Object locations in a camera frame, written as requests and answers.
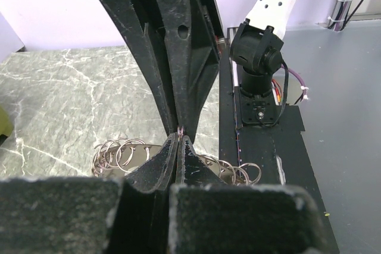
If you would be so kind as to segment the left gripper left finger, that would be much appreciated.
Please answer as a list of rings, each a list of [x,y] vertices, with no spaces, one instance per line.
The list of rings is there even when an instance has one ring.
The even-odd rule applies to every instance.
[[[122,178],[1,180],[2,253],[167,253],[179,137]]]

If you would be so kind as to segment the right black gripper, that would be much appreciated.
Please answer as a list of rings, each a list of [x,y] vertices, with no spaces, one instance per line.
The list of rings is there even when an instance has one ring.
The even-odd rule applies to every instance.
[[[195,140],[224,40],[216,0],[99,1],[148,83],[165,132],[178,126]]]

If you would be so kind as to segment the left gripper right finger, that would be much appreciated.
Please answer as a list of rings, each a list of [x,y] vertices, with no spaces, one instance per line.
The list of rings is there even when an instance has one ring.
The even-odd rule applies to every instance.
[[[326,234],[301,187],[232,186],[179,140],[169,195],[170,253],[325,253]]]

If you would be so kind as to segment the metal keyring disc with rings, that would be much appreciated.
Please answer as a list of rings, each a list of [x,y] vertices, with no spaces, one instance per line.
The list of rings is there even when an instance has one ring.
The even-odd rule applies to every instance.
[[[95,146],[91,173],[94,177],[124,177],[150,160],[161,149],[141,139],[108,139]],[[260,182],[262,170],[255,163],[234,166],[211,155],[201,154],[201,161],[219,178],[231,185],[254,185]]]

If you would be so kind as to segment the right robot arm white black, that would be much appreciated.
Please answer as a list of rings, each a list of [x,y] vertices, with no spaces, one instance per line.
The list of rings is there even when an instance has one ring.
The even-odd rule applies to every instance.
[[[136,60],[167,134],[194,139],[201,109],[226,54],[265,96],[283,64],[286,23],[296,0],[258,0],[229,48],[216,0],[99,0]]]

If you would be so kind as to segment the olive green plastic bin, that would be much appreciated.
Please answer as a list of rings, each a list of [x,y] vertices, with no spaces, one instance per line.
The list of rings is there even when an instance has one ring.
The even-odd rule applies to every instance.
[[[0,106],[0,145],[2,145],[13,132],[14,126],[8,113]]]

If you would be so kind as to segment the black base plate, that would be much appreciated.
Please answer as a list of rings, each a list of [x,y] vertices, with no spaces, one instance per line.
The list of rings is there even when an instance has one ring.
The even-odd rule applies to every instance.
[[[255,163],[260,184],[298,186],[313,199],[326,234],[326,252],[339,248],[302,138],[305,130],[288,88],[273,82],[283,68],[283,46],[272,27],[241,24],[229,34],[220,64],[219,158],[234,166]]]

